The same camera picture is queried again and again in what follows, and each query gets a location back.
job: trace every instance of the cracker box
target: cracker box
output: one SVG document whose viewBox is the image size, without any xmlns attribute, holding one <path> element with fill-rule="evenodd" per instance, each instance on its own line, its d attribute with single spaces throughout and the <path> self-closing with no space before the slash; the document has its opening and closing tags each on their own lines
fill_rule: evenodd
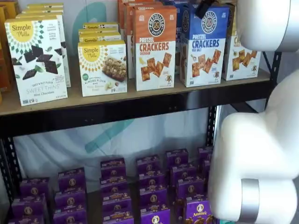
<svg viewBox="0 0 299 224">
<path fill-rule="evenodd" d="M 26 17 L 46 17 L 46 16 L 56 16 L 58 20 L 59 26 L 59 35 L 61 41 L 61 49 L 57 49 L 56 52 L 58 54 L 62 54 L 62 59 L 64 62 L 64 75 L 65 75 L 65 82 L 66 87 L 71 86 L 71 79 L 70 79 L 70 69 L 69 69 L 69 62 L 68 62 L 68 55 L 66 49 L 66 41 L 65 41 L 65 34 L 64 34 L 64 22 L 63 22 L 63 15 L 62 13 L 21 13 L 17 15 L 16 18 L 26 18 Z"/>
<path fill-rule="evenodd" d="M 103 193 L 102 211 L 113 211 L 120 209 L 131 210 L 131 196 L 129 190 L 123 190 L 116 193 Z"/>
<path fill-rule="evenodd" d="M 180 80 L 186 87 L 221 81 L 228 7 L 211 6 L 201 20 L 197 6 L 183 11 Z"/>
<path fill-rule="evenodd" d="M 126 164 L 123 158 L 101 161 L 100 166 L 102 178 L 126 175 Z"/>
<path fill-rule="evenodd" d="M 206 196 L 195 195 L 186 198 L 184 220 L 186 224 L 212 224 L 213 216 Z"/>
<path fill-rule="evenodd" d="M 170 224 L 170 208 L 165 203 L 156 203 L 141 207 L 140 223 Z"/>
<path fill-rule="evenodd" d="M 176 22 L 174 6 L 135 7 L 137 91 L 174 87 Z"/>
<path fill-rule="evenodd" d="M 147 156 L 136 160 L 137 172 L 139 174 L 151 170 L 160 169 L 160 159 L 158 155 Z"/>
<path fill-rule="evenodd" d="M 103 212 L 103 224 L 134 224 L 134 217 L 131 209 Z"/>
<path fill-rule="evenodd" d="M 241 45 L 236 28 L 236 10 L 232 4 L 229 6 L 230 21 L 228 23 L 227 52 L 224 56 L 225 80 L 236 80 L 257 77 L 261 52 L 248 50 Z"/>
<path fill-rule="evenodd" d="M 79 41 L 83 43 L 97 42 L 97 41 L 120 41 L 121 35 L 119 32 L 111 33 L 88 33 L 80 34 Z"/>
<path fill-rule="evenodd" d="M 139 188 L 139 204 L 167 203 L 167 188 L 164 184 Z"/>
<path fill-rule="evenodd" d="M 64 191 L 59 191 L 55 195 L 55 204 L 57 208 L 75 204 L 85 204 L 85 202 L 85 190 L 82 188 L 69 188 Z"/>
<path fill-rule="evenodd" d="M 128 189 L 128 182 L 125 176 L 113 176 L 100 180 L 102 193 L 118 192 Z"/>
<path fill-rule="evenodd" d="M 139 174 L 139 186 L 145 187 L 159 184 L 165 184 L 165 174 L 161 170 L 151 170 Z"/>
<path fill-rule="evenodd" d="M 58 173 L 58 185 L 60 191 L 68 188 L 86 189 L 84 168 L 81 167 Z"/>
<path fill-rule="evenodd" d="M 84 204 L 56 209 L 53 217 L 53 224 L 81 223 L 86 221 L 87 214 Z"/>
<path fill-rule="evenodd" d="M 21 105 L 67 98 L 56 17 L 5 22 Z"/>
<path fill-rule="evenodd" d="M 83 97 L 127 92 L 124 41 L 79 43 Z"/>
<path fill-rule="evenodd" d="M 85 22 L 83 23 L 84 29 L 97 29 L 97 28 L 116 28 L 118 31 L 117 22 Z"/>
</svg>

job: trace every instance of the cracker image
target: cracker image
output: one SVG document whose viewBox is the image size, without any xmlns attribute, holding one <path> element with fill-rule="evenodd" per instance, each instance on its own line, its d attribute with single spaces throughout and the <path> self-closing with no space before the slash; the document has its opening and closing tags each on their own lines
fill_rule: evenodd
<svg viewBox="0 0 299 224">
<path fill-rule="evenodd" d="M 150 71 L 149 68 L 146 67 L 142 67 L 141 68 L 141 76 L 142 76 L 142 81 L 146 81 L 146 80 L 150 80 Z"/>
<path fill-rule="evenodd" d="M 216 49 L 215 52 L 214 52 L 214 56 L 213 56 L 213 62 L 215 64 L 218 64 L 220 55 L 221 55 L 221 51 Z"/>
<path fill-rule="evenodd" d="M 208 58 L 203 71 L 205 71 L 206 73 L 209 73 L 212 65 L 213 65 L 213 60 L 211 58 Z"/>
<path fill-rule="evenodd" d="M 197 77 L 199 76 L 199 63 L 193 63 L 192 64 L 192 77 Z"/>
<path fill-rule="evenodd" d="M 250 60 L 251 60 L 251 54 L 250 53 L 247 53 L 245 59 L 243 60 L 243 65 L 247 68 L 247 66 L 249 65 L 250 63 Z"/>
<path fill-rule="evenodd" d="M 103 73 L 116 81 L 123 82 L 127 78 L 127 66 L 121 60 L 108 57 L 104 61 Z"/>
<path fill-rule="evenodd" d="M 201 55 L 198 57 L 198 62 L 199 62 L 199 69 L 202 69 L 206 65 L 206 55 Z"/>
<path fill-rule="evenodd" d="M 240 58 L 240 63 L 244 61 L 244 59 L 245 59 L 245 49 L 239 51 L 239 58 Z"/>
<path fill-rule="evenodd" d="M 155 58 L 150 58 L 147 60 L 149 72 L 154 72 L 156 70 Z"/>
<path fill-rule="evenodd" d="M 164 55 L 163 65 L 165 67 L 167 67 L 167 68 L 169 67 L 169 64 L 170 64 L 170 61 L 171 61 L 171 57 L 172 57 L 172 55 L 169 54 L 169 53 L 165 53 L 165 55 Z"/>
</svg>

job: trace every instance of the blue cracker box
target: blue cracker box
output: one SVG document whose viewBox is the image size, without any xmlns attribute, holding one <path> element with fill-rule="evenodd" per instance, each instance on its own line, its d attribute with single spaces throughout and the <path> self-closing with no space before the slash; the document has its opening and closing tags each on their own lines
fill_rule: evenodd
<svg viewBox="0 0 299 224">
<path fill-rule="evenodd" d="M 180 80 L 186 87 L 220 84 L 229 8 L 212 5 L 202 19 L 184 6 Z"/>
</svg>

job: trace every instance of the box logo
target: box logo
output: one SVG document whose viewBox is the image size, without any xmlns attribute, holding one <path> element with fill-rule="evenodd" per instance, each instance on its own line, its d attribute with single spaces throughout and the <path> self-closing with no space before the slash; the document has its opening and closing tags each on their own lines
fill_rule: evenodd
<svg viewBox="0 0 299 224">
<path fill-rule="evenodd" d="M 149 19 L 149 32 L 153 36 L 160 36 L 165 28 L 165 20 L 160 13 L 154 13 Z"/>
<path fill-rule="evenodd" d="M 214 12 L 206 12 L 201 21 L 201 27 L 206 34 L 211 34 L 217 26 L 217 16 Z"/>
</svg>

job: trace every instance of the pretzel crisps cheddar crackers box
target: pretzel crisps cheddar crackers box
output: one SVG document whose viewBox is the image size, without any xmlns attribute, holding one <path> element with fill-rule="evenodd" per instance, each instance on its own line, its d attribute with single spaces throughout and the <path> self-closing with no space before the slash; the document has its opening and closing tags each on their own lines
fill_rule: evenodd
<svg viewBox="0 0 299 224">
<path fill-rule="evenodd" d="M 124 41 L 79 43 L 83 97 L 127 92 Z"/>
<path fill-rule="evenodd" d="M 180 80 L 186 87 L 221 81 L 228 7 L 211 6 L 201 20 L 198 5 L 184 6 Z"/>
<path fill-rule="evenodd" d="M 174 87 L 177 9 L 135 7 L 133 23 L 137 91 Z"/>
</svg>

